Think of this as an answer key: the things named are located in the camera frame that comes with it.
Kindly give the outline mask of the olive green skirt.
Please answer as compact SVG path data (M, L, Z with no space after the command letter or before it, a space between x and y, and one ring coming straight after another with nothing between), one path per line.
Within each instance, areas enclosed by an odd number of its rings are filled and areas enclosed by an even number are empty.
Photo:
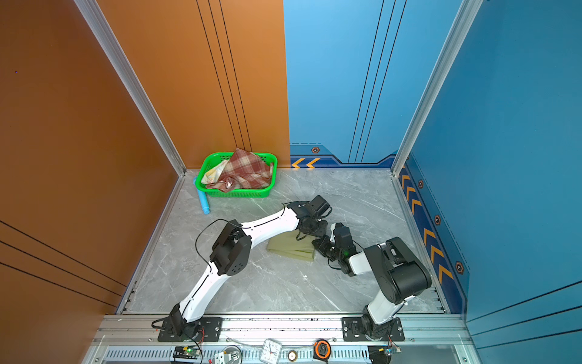
M316 237L307 235L297 238L298 232L290 231L279 234L268 241L267 251L291 259L313 262L315 247L312 242Z

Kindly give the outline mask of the red plaid skirt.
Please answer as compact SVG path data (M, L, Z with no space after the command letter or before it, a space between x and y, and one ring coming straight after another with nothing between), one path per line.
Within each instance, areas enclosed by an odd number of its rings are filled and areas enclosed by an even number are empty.
M229 193L233 190L260 190L271 184L274 164L263 161L255 153L237 149L209 189Z

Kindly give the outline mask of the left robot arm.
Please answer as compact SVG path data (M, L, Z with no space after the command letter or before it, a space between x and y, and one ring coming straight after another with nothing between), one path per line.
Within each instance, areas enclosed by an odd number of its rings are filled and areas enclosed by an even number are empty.
M310 201L293 201L272 215L249 222L225 221L225 226L212 245L206 270L192 291L172 308L166 330L177 337L196 333L206 308L224 282L239 274L248 264L253 248L277 235L297 231L297 237L322 238L327 232L327 218L333 211L320 195Z

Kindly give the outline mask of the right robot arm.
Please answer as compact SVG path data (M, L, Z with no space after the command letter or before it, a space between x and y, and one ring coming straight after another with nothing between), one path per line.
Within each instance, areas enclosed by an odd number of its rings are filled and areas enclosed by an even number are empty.
M350 229L334 224L332 235L312 241L315 250L338 269L350 276L373 274L378 292L362 311L354 329L348 333L352 340L403 341L400 319L402 308L432 286L430 273L399 237L391 238L358 251Z

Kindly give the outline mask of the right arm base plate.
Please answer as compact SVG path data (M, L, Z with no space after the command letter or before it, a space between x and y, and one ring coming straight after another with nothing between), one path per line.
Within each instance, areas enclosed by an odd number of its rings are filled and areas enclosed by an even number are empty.
M394 341L403 342L406 337L400 318L377 325L368 317L342 317L344 341Z

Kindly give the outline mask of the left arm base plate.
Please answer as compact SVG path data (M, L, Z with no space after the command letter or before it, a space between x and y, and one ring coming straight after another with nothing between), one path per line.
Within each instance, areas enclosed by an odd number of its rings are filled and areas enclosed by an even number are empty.
M169 316L155 320L152 327L159 333L159 342L192 342L215 343L219 341L223 319L221 317L204 316L196 322L185 324L180 334Z

